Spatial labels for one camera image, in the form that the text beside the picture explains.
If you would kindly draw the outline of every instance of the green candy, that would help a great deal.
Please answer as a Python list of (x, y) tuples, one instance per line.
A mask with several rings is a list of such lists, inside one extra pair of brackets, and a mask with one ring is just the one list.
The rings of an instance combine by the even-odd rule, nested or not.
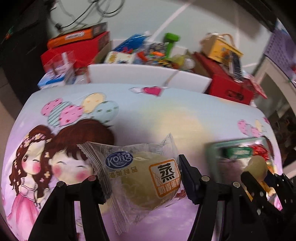
[(253, 149), (251, 147), (229, 147), (223, 149), (223, 156), (227, 159), (240, 159), (247, 158), (253, 155)]

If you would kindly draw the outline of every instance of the balloon print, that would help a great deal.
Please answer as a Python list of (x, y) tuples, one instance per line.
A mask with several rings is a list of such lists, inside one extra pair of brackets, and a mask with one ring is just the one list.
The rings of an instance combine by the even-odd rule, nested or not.
[(41, 110), (41, 114), (45, 116), (49, 116), (50, 112), (59, 104), (63, 102), (62, 98), (58, 98), (56, 100), (48, 102)]
[(105, 101), (94, 109), (91, 117), (105, 124), (114, 119), (118, 112), (119, 106), (115, 101)]
[(94, 109), (100, 103), (106, 100), (106, 95), (104, 93), (93, 93), (87, 96), (81, 105), (84, 108), (84, 113), (88, 114), (94, 111)]
[(69, 101), (63, 102), (62, 98), (47, 103), (41, 114), (48, 116), (48, 124), (57, 127), (65, 126), (77, 121), (83, 115), (83, 107), (73, 105)]
[(82, 106), (67, 106), (62, 110), (59, 121), (60, 126), (65, 126), (77, 121), (83, 114)]
[(253, 127), (248, 124), (245, 120), (239, 120), (237, 122), (237, 127), (241, 131), (241, 133), (251, 136), (251, 137), (261, 137), (262, 133), (257, 127)]
[(60, 114), (62, 110), (70, 105), (72, 105), (72, 103), (69, 101), (66, 101), (66, 102), (62, 102), (61, 104), (53, 108), (53, 110), (50, 112), (48, 116), (48, 120), (47, 120), (48, 124), (50, 124), (53, 127), (58, 126), (60, 121)]

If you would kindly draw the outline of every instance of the yellow balloon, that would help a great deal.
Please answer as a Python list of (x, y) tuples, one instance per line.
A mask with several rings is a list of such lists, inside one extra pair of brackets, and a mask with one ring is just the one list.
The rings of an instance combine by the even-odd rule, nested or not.
[(88, 114), (94, 111), (96, 106), (106, 100), (104, 93), (93, 93), (87, 96), (81, 103), (84, 108), (84, 113)]
[(262, 125), (259, 120), (255, 120), (255, 126), (258, 129), (258, 131), (262, 132)]

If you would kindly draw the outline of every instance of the black cable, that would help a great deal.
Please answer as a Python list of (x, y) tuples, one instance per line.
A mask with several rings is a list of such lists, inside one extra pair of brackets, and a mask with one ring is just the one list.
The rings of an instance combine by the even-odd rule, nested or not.
[(70, 23), (70, 24), (68, 24), (67, 26), (62, 26), (62, 28), (67, 28), (67, 27), (69, 27), (69, 26), (71, 26), (72, 24), (74, 24), (79, 18), (81, 18), (86, 12), (87, 12), (87, 10), (89, 10), (90, 9), (90, 7), (94, 4), (94, 3), (96, 3), (96, 2), (98, 2), (99, 0), (95, 0), (95, 1), (93, 1), (93, 2), (91, 2), (91, 4), (87, 7), (87, 9), (77, 18), (77, 19), (75, 19), (72, 23)]
[(101, 14), (112, 14), (112, 13), (115, 13), (115, 12), (117, 12), (117, 11), (119, 11), (121, 8), (122, 8), (122, 6), (124, 5), (124, 2), (125, 2), (125, 0), (121, 0), (121, 3), (120, 3), (120, 5), (119, 5), (119, 7), (116, 9), (116, 10), (114, 10), (114, 11), (112, 11), (112, 12), (105, 12), (104, 13), (104, 11), (100, 8), (100, 6), (97, 4), (96, 5), (96, 8), (97, 8), (97, 10), (101, 13)]
[[(64, 5), (63, 5), (63, 3), (62, 3), (62, 1), (61, 1), (61, 0), (58, 0), (57, 3), (59, 4), (59, 6), (60, 6), (62, 12), (63, 12), (65, 15), (71, 17), (72, 20), (74, 21), (75, 16), (74, 16), (73, 14), (69, 13), (69, 12), (65, 9), (65, 7), (64, 7)], [(77, 24), (78, 24), (78, 25), (87, 25), (86, 23), (83, 23), (82, 21), (78, 22)]]

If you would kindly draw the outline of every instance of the plastic bag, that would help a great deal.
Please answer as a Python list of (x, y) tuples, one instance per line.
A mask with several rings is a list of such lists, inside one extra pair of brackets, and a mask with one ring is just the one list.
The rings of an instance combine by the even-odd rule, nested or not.
[(153, 209), (185, 196), (179, 191), (178, 152), (171, 134), (162, 143), (119, 147), (86, 142), (78, 147), (99, 177), (118, 234)]

